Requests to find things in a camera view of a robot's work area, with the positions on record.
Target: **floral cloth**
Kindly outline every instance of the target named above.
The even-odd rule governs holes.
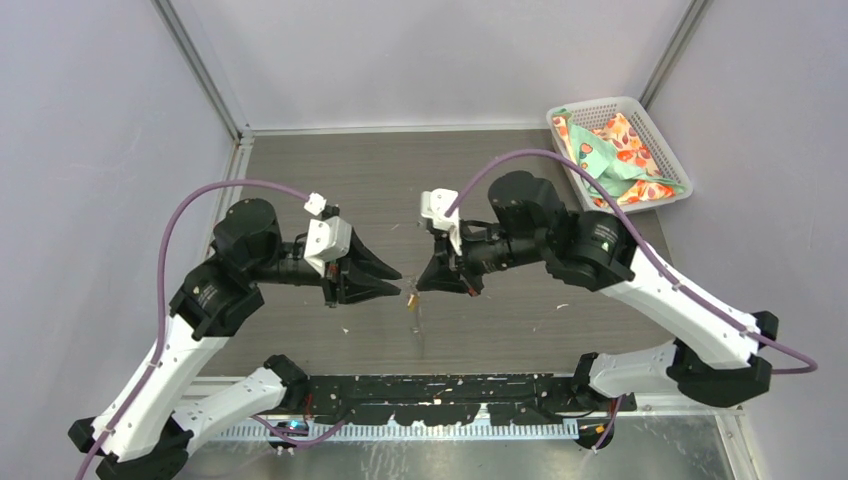
[[[648,147],[642,143],[636,129],[630,125],[627,117],[621,113],[616,113],[603,128],[596,128],[592,133],[597,135],[601,140],[606,140],[612,143],[618,149],[618,159],[624,163],[636,165],[645,169],[645,173],[652,177],[661,177],[659,167],[657,167],[654,157]],[[646,180],[637,180],[630,189],[624,192],[624,195],[618,197],[619,205],[636,203],[642,200],[657,200],[674,196],[674,189],[668,185],[661,183],[650,182]],[[607,202],[602,198],[592,199],[595,205],[606,207]]]
[[[555,112],[552,120],[569,156],[617,197],[619,205],[682,192],[680,185],[662,177],[650,150],[621,113],[591,132],[571,122],[571,113],[565,109]],[[588,184],[587,188],[596,205],[607,207],[598,192]]]

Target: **plastic basket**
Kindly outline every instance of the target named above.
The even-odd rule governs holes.
[[[668,143],[666,143],[665,139],[660,134],[657,126],[654,125],[653,121],[651,121],[651,117],[648,116],[648,112],[645,111],[642,105],[635,98],[600,98],[585,102],[569,103],[561,107],[550,109],[548,111],[547,120],[548,125],[551,128],[551,134],[554,137],[554,145],[559,153],[568,156],[565,145],[559,137],[559,133],[557,133],[554,128],[552,118],[554,112],[561,108],[565,108],[571,112],[574,123],[589,130],[603,127],[613,116],[615,116],[616,113],[621,112],[628,120],[630,120],[630,125],[636,129],[636,132],[642,139],[642,143],[651,151],[651,155],[654,157],[654,161],[657,163],[657,167],[660,169],[660,172],[662,172],[662,175],[665,178],[674,180],[685,188],[683,193],[670,198],[660,198],[657,200],[647,200],[628,205],[621,205],[622,210],[625,212],[637,212],[640,210],[657,208],[661,205],[667,205],[669,203],[683,200],[692,195],[692,182],[689,180],[689,176],[683,171],[683,167],[671,151],[671,147],[668,146]],[[566,168],[566,174],[568,175],[571,184],[574,186],[574,190],[577,193],[577,199],[580,201],[580,206],[583,207],[584,211],[611,211],[609,207],[601,208],[595,205],[592,201],[592,196],[589,195],[589,191],[586,190],[583,180],[576,173]]]

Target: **table surface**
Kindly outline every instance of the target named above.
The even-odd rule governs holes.
[[[571,373],[586,352],[649,348],[671,336],[627,305],[551,278],[543,265],[487,275],[481,296],[425,292],[423,343],[411,333],[406,292],[432,255],[432,237],[417,227],[424,190],[460,190],[496,155],[551,148],[544,130],[317,134],[258,137],[248,178],[316,191],[341,207],[366,246],[404,275],[400,297],[328,309],[317,287],[263,286],[254,314],[201,375],[247,375],[272,354],[285,354],[310,374]],[[494,221],[486,201],[491,181],[524,169],[556,186],[579,211],[562,167],[550,160],[514,161],[492,172],[462,205],[465,219]],[[300,202],[259,189],[284,239],[306,231]],[[655,213],[633,215],[658,252],[668,249]]]

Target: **white connector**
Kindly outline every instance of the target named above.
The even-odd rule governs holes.
[[[309,194],[309,200],[303,204],[303,209],[317,217],[326,206],[327,199],[322,197],[321,194],[313,192]]]
[[[453,190],[437,188],[432,192],[421,193],[421,220],[432,221],[433,228],[447,232],[451,246],[457,255],[462,255],[462,239],[459,236],[459,208],[450,217],[445,215],[459,194]]]
[[[340,217],[326,221],[312,219],[306,234],[303,259],[316,272],[324,274],[324,264],[347,255],[353,227]]]

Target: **metal frame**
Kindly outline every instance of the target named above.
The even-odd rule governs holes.
[[[227,165],[227,170],[224,173],[224,178],[222,180],[237,180],[245,177],[247,174],[247,164],[250,161],[250,154],[253,151],[253,138],[252,132],[242,134],[238,144],[235,145],[235,148],[233,149],[233,154],[230,157],[230,163]],[[218,190],[215,215],[209,224],[206,242],[203,244],[201,257],[198,259],[197,263],[201,263],[214,253],[210,246],[210,243],[212,243],[213,240],[212,229],[215,228],[215,224],[224,219],[227,215],[227,209],[239,200],[241,197],[241,191],[242,187],[231,187]]]
[[[174,43],[180,50],[180,53],[182,53],[186,64],[189,69],[191,69],[195,78],[197,78],[198,83],[200,83],[200,88],[206,94],[206,97],[209,99],[212,107],[215,109],[215,112],[224,124],[224,128],[227,129],[227,132],[233,140],[239,140],[246,130],[250,130],[250,127],[246,121],[237,121],[233,115],[233,109],[237,109],[240,112],[235,95],[228,91],[227,97],[229,98],[229,101],[224,99],[224,95],[222,95],[221,91],[221,85],[216,85],[215,81],[212,79],[209,69],[203,62],[203,59],[201,59],[200,53],[195,46],[195,42],[191,37],[189,37],[188,31],[185,28],[183,23],[185,18],[182,18],[179,14],[177,14],[177,10],[174,8],[173,2],[171,0],[151,0],[151,3],[159,12],[159,16],[162,17],[162,22],[171,33]],[[190,8],[191,5],[186,4],[183,10],[187,11]]]
[[[651,103],[654,102],[654,99],[662,89],[662,86],[665,84],[665,81],[668,79],[671,71],[674,69],[674,66],[683,54],[683,51],[689,45],[689,40],[692,39],[692,35],[695,33],[695,29],[698,28],[707,8],[712,3],[713,0],[691,0],[689,2],[689,7],[683,14],[680,24],[677,25],[677,30],[675,30],[674,34],[671,36],[671,40],[669,41],[668,46],[666,46],[665,52],[663,52],[662,57],[660,57],[660,61],[654,68],[654,72],[651,74],[651,77],[648,79],[648,84],[645,85],[645,90],[639,97],[639,103],[641,103],[646,110],[651,106]]]
[[[202,24],[189,1],[183,1],[179,8],[175,8],[176,0],[151,0],[156,7],[163,22],[168,27],[177,47],[183,54],[189,68],[197,78],[209,101],[212,103],[221,122],[234,140],[240,140],[243,136],[269,136],[269,135],[310,135],[310,134],[333,134],[333,133],[385,133],[385,132],[433,132],[433,131],[467,131],[467,130],[519,130],[531,128],[532,125],[421,125],[403,127],[363,127],[363,128],[337,128],[337,129],[298,129],[298,130],[262,130],[253,132],[250,123],[242,113],[235,93],[229,87],[224,70],[218,65],[214,55],[212,44],[204,35],[195,34],[189,36],[185,24],[194,26],[193,31],[202,32]],[[653,103],[663,84],[668,79],[678,59],[692,38],[701,19],[712,4],[713,0],[690,0],[683,18],[677,26],[674,34],[669,40],[665,51],[657,62],[654,71],[648,78],[645,89],[639,97],[639,102],[645,109]],[[213,80],[214,70],[217,83]]]
[[[736,480],[759,480],[763,478],[757,471],[749,440],[742,428],[744,416],[716,416],[718,433],[727,452],[727,460]]]

